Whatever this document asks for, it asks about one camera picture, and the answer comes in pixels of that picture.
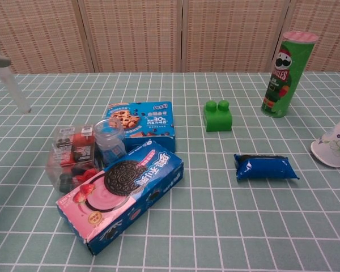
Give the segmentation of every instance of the white paper cup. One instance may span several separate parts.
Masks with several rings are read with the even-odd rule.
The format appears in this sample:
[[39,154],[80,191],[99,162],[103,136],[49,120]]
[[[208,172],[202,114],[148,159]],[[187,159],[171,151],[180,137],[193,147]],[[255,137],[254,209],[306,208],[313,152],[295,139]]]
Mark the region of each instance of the white paper cup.
[[320,139],[312,142],[311,151],[324,164],[340,167],[340,122]]

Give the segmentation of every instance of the barcode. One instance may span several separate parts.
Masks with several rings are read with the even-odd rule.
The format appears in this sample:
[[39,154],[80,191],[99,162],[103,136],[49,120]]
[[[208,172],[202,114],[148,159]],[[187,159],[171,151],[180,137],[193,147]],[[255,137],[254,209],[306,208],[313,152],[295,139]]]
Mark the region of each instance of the barcode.
[[82,128],[82,136],[91,136],[92,135],[92,126],[84,126]]
[[59,133],[61,133],[61,134],[73,134],[74,129],[75,128],[73,126],[72,127],[67,127],[67,128],[64,128],[64,129],[60,129]]

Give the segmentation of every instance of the pink oreo box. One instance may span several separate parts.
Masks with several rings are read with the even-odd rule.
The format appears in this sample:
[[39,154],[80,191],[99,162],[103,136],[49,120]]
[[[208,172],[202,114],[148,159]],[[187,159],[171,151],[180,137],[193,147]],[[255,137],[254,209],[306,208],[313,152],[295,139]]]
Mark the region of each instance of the pink oreo box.
[[182,160],[150,139],[59,199],[58,210],[91,253],[98,254],[183,173]]

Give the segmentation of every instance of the oreo box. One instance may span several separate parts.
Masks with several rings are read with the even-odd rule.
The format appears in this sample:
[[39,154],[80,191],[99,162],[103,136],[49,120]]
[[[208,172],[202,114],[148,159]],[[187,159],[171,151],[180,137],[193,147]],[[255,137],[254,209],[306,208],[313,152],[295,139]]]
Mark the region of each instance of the oreo box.
[[119,103],[108,106],[105,118],[120,119],[125,130],[125,146],[130,151],[148,139],[175,152],[175,129],[169,101]]
[[182,179],[180,158],[152,139],[57,201],[61,216],[98,254]]

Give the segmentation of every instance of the green lego block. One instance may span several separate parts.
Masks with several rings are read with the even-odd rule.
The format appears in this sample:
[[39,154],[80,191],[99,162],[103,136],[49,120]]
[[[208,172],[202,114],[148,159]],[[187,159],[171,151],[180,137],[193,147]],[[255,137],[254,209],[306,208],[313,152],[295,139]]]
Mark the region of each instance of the green lego block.
[[206,131],[231,131],[232,114],[229,110],[229,102],[221,100],[218,106],[215,101],[209,100],[203,110]]

